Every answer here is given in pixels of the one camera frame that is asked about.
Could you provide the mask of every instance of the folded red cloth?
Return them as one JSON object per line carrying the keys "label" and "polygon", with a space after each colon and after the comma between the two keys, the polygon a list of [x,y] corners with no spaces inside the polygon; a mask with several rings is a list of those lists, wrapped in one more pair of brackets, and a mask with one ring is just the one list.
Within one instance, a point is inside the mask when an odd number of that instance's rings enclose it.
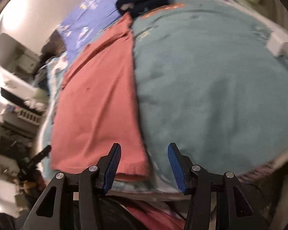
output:
{"label": "folded red cloth", "polygon": [[127,13],[87,45],[65,74],[52,132],[52,169],[80,173],[119,143],[122,157],[116,178],[148,177],[138,125],[131,24]]}

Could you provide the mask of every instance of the dark folded clothing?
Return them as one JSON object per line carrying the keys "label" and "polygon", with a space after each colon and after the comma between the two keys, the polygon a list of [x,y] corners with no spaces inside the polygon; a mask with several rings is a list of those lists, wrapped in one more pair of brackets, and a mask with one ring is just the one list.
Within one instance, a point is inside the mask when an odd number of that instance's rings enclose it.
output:
{"label": "dark folded clothing", "polygon": [[130,12],[131,17],[135,18],[167,4],[168,0],[117,0],[116,7],[121,15]]}

